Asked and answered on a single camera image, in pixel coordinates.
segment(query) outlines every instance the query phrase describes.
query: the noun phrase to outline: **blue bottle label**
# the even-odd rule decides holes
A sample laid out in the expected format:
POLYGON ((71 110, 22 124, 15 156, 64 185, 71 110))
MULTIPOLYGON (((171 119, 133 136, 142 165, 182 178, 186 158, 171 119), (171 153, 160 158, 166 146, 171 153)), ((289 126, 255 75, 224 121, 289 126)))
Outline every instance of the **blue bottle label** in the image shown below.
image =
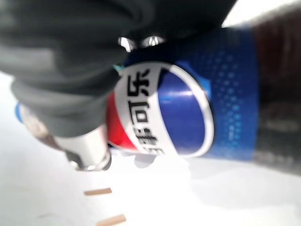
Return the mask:
POLYGON ((141 49, 121 75, 109 102, 115 109, 108 122, 113 145, 150 154, 252 159, 259 91, 249 29, 141 49), (113 137, 117 124, 120 132, 113 137))

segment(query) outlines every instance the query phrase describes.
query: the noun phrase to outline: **blue dotted pattern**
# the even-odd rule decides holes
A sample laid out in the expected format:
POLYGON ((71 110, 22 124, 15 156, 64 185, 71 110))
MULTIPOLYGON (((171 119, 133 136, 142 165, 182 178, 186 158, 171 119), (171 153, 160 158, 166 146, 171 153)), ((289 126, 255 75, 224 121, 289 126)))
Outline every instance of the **blue dotted pattern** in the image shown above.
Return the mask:
POLYGON ((199 46, 203 53, 190 61, 212 84, 211 106, 216 131, 214 145, 206 157, 252 159, 257 131, 258 85, 250 37, 249 31, 212 33, 199 46))

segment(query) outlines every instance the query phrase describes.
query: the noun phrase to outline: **pepsi logo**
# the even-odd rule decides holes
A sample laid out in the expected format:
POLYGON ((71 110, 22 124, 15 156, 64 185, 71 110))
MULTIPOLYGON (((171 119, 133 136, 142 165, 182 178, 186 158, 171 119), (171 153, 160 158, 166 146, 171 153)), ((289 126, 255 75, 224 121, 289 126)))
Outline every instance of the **pepsi logo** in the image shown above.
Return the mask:
POLYGON ((143 62, 121 71, 109 99, 108 138, 132 152, 206 153, 214 139, 214 121, 206 90, 184 69, 143 62))

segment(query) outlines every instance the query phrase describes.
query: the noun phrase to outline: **white background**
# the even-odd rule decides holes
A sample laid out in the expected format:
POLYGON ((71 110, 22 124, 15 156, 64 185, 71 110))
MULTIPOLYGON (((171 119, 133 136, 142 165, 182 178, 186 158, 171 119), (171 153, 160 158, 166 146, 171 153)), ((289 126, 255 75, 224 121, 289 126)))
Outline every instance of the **white background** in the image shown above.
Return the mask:
MULTIPOLYGON (((225 25, 284 2, 240 0, 225 25)), ((16 120, 11 81, 0 74, 1 226, 92 226, 121 213, 133 226, 301 225, 301 178, 251 164, 161 157, 138 169, 115 156, 106 173, 76 172, 16 120), (106 187, 113 193, 83 195, 106 187)))

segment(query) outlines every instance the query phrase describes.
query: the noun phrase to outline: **wooden stick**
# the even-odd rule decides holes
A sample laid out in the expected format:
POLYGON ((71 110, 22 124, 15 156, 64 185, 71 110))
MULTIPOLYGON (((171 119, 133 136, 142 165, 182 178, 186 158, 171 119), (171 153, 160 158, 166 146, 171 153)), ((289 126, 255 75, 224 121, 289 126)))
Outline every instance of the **wooden stick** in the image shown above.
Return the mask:
POLYGON ((110 188, 98 189, 98 190, 84 192, 84 194, 87 195, 87 196, 98 195, 98 194, 110 194, 110 193, 112 193, 112 190, 110 188))
POLYGON ((126 217, 123 214, 121 214, 121 215, 100 221, 96 224, 96 226, 113 226, 116 224, 126 222, 126 220, 127 220, 126 217))

